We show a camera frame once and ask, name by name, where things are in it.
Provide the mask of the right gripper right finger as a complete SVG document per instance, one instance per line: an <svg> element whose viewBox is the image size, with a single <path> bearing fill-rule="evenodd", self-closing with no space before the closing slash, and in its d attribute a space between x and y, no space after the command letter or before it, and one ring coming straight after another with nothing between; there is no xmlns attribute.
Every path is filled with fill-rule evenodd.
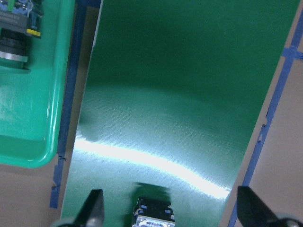
<svg viewBox="0 0 303 227"><path fill-rule="evenodd" d="M248 186L237 188L237 217L243 227L271 227L278 217Z"/></svg>

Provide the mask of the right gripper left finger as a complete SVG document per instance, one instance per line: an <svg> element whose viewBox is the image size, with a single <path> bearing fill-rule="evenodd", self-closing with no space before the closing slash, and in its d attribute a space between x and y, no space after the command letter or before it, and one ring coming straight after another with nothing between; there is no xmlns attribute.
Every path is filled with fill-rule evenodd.
<svg viewBox="0 0 303 227"><path fill-rule="evenodd" d="M105 220L104 195L102 189L91 190L78 215L72 222L73 227L102 227Z"/></svg>

